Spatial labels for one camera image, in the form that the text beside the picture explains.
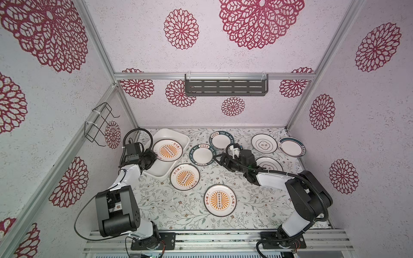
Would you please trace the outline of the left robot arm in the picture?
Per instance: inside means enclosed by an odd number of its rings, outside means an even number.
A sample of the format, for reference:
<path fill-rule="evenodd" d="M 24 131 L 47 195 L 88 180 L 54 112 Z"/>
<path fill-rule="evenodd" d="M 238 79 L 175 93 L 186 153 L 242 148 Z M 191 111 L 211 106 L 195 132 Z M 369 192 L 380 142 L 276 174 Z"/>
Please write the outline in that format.
<path fill-rule="evenodd" d="M 100 234 L 103 237 L 128 234 L 145 245 L 158 243 L 158 228 L 154 222 L 141 217 L 133 192 L 143 171 L 153 166 L 157 155 L 144 149 L 141 143 L 127 144 L 124 150 L 115 182 L 95 196 Z"/>

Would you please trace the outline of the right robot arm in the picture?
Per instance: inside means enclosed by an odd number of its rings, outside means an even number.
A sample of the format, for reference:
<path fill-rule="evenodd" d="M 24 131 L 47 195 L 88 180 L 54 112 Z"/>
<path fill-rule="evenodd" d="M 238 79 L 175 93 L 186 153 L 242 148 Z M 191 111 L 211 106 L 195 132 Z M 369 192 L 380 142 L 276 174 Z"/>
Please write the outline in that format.
<path fill-rule="evenodd" d="M 277 229 L 278 240 L 300 238 L 317 222 L 329 220 L 330 194 L 310 171 L 298 174 L 257 165 L 251 150 L 238 149 L 214 155 L 213 160 L 231 172 L 240 172 L 253 185 L 288 192 L 294 211 Z"/>

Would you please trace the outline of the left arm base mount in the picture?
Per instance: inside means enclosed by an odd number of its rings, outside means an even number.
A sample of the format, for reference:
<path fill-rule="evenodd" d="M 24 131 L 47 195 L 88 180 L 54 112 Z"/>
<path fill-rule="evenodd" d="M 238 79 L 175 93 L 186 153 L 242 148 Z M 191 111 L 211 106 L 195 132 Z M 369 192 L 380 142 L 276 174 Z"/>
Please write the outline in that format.
<path fill-rule="evenodd" d="M 146 239 L 133 239 L 131 250 L 173 250 L 175 242 L 175 232 L 161 232 Z"/>

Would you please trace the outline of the white flower outline plate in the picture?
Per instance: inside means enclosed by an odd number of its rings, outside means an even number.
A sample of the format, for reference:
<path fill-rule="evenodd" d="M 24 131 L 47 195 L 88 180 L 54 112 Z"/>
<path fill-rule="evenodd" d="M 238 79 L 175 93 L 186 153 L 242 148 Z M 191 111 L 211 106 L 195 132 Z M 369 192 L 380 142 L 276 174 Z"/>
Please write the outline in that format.
<path fill-rule="evenodd" d="M 284 171 L 281 163 L 270 157 L 258 158 L 256 159 L 256 163 L 259 167 L 265 168 L 266 170 Z"/>

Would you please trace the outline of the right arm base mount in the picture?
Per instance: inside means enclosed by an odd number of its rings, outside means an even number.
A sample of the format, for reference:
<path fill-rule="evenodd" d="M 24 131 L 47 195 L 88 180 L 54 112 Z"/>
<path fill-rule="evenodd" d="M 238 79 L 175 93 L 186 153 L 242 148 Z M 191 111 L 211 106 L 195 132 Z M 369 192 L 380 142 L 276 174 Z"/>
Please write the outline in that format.
<path fill-rule="evenodd" d="M 261 232 L 264 249 L 305 249 L 307 247 L 303 234 L 296 237 L 287 236 L 275 231 Z"/>

